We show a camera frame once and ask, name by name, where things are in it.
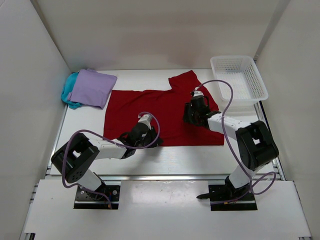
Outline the teal t-shirt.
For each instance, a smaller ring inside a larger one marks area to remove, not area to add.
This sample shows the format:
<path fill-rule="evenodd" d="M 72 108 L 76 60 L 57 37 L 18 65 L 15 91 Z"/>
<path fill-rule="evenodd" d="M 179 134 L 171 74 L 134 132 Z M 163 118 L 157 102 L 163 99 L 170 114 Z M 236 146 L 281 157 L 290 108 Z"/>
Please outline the teal t-shirt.
<path fill-rule="evenodd" d="M 71 92 L 73 91 L 78 74 L 79 74 L 78 72 L 74 72 L 68 76 L 68 78 L 66 79 L 66 82 L 62 88 L 61 95 L 60 95 L 60 99 L 62 100 L 62 102 L 67 104 L 68 107 L 73 110 L 82 106 L 82 104 L 79 102 L 73 102 L 73 101 L 69 100 L 69 96 L 70 96 Z"/>

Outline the lavender t-shirt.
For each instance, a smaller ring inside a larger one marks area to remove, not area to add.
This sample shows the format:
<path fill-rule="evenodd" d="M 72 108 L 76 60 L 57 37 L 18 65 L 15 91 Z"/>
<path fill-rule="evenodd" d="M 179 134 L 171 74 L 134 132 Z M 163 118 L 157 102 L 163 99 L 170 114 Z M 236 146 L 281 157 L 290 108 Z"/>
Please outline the lavender t-shirt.
<path fill-rule="evenodd" d="M 92 69 L 81 69 L 75 77 L 67 100 L 72 103 L 103 109 L 117 82 L 115 75 L 99 73 Z"/>

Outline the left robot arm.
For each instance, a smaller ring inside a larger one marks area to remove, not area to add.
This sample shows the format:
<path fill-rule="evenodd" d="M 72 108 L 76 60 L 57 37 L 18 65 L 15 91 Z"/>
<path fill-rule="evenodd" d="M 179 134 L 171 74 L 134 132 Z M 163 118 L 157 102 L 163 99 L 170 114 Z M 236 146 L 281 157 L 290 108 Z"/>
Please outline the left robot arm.
<path fill-rule="evenodd" d="M 84 133 L 77 133 L 72 141 L 66 142 L 53 154 L 51 163 L 64 175 L 66 183 L 77 184 L 93 200 L 100 200 L 108 190 L 98 175 L 90 170 L 94 160 L 126 159 L 137 149 L 159 147 L 163 142 L 155 127 L 142 122 L 112 142 L 89 139 Z"/>

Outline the red garment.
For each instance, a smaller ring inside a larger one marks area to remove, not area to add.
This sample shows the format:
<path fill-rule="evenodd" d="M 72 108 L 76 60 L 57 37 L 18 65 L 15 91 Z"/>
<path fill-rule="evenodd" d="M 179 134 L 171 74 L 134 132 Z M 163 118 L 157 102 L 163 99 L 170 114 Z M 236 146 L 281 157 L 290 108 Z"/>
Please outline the red garment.
<path fill-rule="evenodd" d="M 153 114 L 160 130 L 162 146 L 222 146 L 224 135 L 183 121 L 185 103 L 191 100 L 191 91 L 200 85 L 197 75 L 190 70 L 168 79 L 169 90 L 113 90 L 105 118 L 103 136 L 118 138 L 138 122 L 141 112 Z"/>

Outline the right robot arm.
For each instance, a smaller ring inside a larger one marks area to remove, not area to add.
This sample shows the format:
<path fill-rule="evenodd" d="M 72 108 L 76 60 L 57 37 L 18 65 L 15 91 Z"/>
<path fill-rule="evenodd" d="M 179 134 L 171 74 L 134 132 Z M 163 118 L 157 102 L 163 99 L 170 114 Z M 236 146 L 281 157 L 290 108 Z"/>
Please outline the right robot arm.
<path fill-rule="evenodd" d="M 238 163 L 237 168 L 226 177 L 224 185 L 213 192 L 200 194 L 198 199 L 211 199 L 217 204 L 230 203 L 253 193 L 253 178 L 256 173 L 279 155 L 274 139 L 266 124 L 260 120 L 244 122 L 223 112 L 212 111 L 201 91 L 193 92 L 190 102 L 184 106 L 183 121 L 211 132 L 224 135 L 228 142 L 237 142 L 238 154 L 231 153 Z"/>

